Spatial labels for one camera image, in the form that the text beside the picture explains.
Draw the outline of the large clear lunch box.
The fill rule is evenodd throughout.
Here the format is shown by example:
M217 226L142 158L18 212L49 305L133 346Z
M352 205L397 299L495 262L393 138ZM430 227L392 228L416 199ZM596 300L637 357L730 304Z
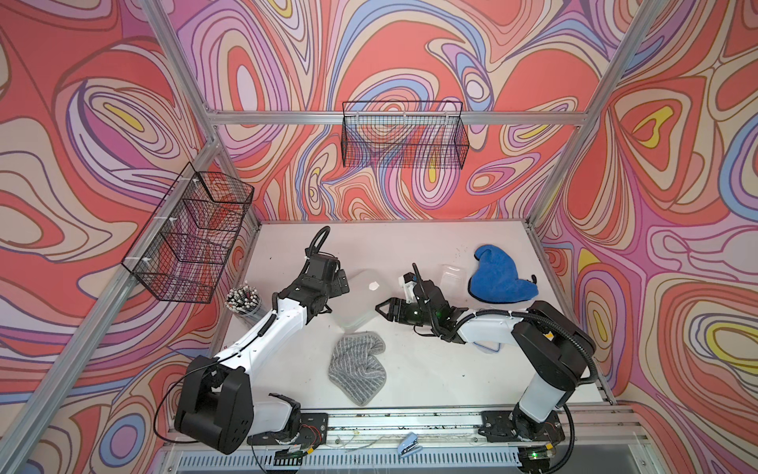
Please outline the large clear lunch box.
M345 333L355 333L379 313L375 307L393 295L393 286L375 270L347 279L349 292L331 298L331 316Z

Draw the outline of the small clear box base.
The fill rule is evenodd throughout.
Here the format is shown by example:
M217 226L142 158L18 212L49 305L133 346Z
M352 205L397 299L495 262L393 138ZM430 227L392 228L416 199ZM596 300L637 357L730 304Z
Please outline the small clear box base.
M447 296L458 297L464 294L467 288L468 272L453 265L440 266L439 287Z

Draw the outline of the blue microfiber cloth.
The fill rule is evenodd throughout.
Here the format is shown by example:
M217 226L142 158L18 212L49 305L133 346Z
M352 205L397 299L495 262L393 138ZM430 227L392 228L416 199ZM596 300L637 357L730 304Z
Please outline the blue microfiber cloth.
M536 280L519 278L509 254L495 245L483 245L474 253L479 266L468 282L469 294L485 303L512 304L539 295Z

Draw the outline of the small blue-rimmed lunch box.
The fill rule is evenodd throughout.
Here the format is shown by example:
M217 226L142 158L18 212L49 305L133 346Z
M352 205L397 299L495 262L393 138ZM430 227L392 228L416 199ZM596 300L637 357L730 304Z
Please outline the small blue-rimmed lunch box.
M485 354L494 355L501 351L503 344L497 342L475 342L474 347Z

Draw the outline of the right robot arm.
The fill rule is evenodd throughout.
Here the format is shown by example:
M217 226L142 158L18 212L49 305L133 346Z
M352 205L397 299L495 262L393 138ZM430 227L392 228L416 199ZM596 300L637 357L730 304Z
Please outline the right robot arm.
M582 385L596 383L594 341L555 306L537 300L520 311L469 309L449 303L432 280L413 276L406 296L375 306L391 323L430 328L430 337L450 344L492 342L521 349L536 375L516 404L517 421L544 424Z

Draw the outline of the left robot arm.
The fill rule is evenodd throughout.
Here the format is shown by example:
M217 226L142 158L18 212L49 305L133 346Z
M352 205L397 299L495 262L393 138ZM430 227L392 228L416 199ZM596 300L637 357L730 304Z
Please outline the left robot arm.
M316 253L296 279L272 296L272 310L240 340L214 357L196 357L181 380L174 428L223 454L258 435L298 437L300 404L268 393L254 397L253 382L280 347L349 292L339 259Z

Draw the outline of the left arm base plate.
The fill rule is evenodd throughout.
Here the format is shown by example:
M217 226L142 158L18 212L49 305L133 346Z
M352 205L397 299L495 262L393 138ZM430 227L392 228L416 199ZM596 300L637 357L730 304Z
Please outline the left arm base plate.
M329 415L326 412L306 412L293 415L279 432L265 432L248 437L249 446L274 446L278 448L317 448L327 438Z

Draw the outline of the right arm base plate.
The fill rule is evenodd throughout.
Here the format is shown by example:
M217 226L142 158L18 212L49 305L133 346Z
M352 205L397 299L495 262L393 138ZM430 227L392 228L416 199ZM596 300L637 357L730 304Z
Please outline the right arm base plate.
M484 411L478 434L488 442L560 444L566 433L558 413L552 411L545 422L537 423L520 411Z

